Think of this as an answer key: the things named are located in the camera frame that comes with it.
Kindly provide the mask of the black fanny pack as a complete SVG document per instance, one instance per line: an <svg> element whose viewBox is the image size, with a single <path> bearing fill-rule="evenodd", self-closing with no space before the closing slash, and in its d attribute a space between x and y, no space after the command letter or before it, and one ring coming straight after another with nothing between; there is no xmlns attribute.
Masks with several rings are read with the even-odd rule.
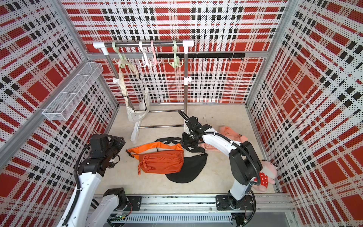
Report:
<svg viewBox="0 0 363 227"><path fill-rule="evenodd" d="M179 137L166 137L157 139L156 142L164 144L178 144L190 153L196 153L192 157L184 157L184 164L178 173L166 174L168 180L175 183L190 183L195 180L206 165L208 155L204 148L191 144L184 144Z"/></svg>

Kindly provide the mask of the pink fanny pack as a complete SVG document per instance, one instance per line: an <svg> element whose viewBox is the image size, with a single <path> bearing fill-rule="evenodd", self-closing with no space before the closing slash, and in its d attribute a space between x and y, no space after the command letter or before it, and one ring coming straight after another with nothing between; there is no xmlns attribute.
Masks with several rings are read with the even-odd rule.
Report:
<svg viewBox="0 0 363 227"><path fill-rule="evenodd" d="M226 136L228 139L231 139L233 141L237 141L240 143L244 143L248 140L247 137L235 132L233 129L231 129L228 126L221 126L219 130L217 130L218 133ZM213 145L205 143L200 143L200 147L204 148L205 150L213 150L213 151L220 151L218 148L214 147Z"/></svg>

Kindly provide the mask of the orange fanny pack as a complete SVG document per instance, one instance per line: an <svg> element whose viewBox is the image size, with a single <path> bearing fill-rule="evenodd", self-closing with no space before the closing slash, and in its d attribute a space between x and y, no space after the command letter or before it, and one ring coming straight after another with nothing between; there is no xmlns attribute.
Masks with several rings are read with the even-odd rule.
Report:
<svg viewBox="0 0 363 227"><path fill-rule="evenodd" d="M170 146L153 142L126 150L127 154L139 161L138 174L173 174L181 171L184 164L184 149L181 144Z"/></svg>

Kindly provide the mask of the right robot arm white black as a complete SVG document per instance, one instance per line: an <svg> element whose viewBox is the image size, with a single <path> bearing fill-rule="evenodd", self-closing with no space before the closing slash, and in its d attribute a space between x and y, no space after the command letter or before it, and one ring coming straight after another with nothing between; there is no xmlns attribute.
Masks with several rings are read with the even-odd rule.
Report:
<svg viewBox="0 0 363 227"><path fill-rule="evenodd" d="M255 195L252 187L261 184L262 164L252 144L238 142L217 132L212 126L201 125L197 117L188 117L183 111L178 112L185 120L188 132L181 139L184 147L194 148L200 144L211 145L229 157L233 186L227 195L216 196L218 211L256 211Z"/></svg>

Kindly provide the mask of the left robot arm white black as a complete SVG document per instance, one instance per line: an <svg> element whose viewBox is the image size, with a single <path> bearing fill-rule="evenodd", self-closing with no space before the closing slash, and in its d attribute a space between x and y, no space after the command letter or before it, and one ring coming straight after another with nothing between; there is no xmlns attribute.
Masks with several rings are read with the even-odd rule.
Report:
<svg viewBox="0 0 363 227"><path fill-rule="evenodd" d="M59 227L102 227L112 212L123 210L129 205L123 188L108 189L101 202L95 203L95 211L88 215L98 185L125 143L123 137L92 135L84 148L90 150L89 157L84 161L80 158L76 161L73 171L76 187L58 223Z"/></svg>

